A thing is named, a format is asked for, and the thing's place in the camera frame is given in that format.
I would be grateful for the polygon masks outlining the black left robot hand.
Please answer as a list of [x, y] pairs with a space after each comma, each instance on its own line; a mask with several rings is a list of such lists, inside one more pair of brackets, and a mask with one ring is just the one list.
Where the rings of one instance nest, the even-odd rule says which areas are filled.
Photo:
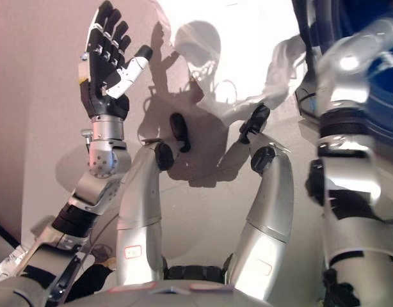
[[130, 58], [128, 23], [111, 1], [97, 8], [88, 28], [85, 50], [79, 64], [81, 102], [89, 118], [103, 115], [126, 119], [129, 99], [126, 91], [148, 66], [153, 50], [142, 45]]

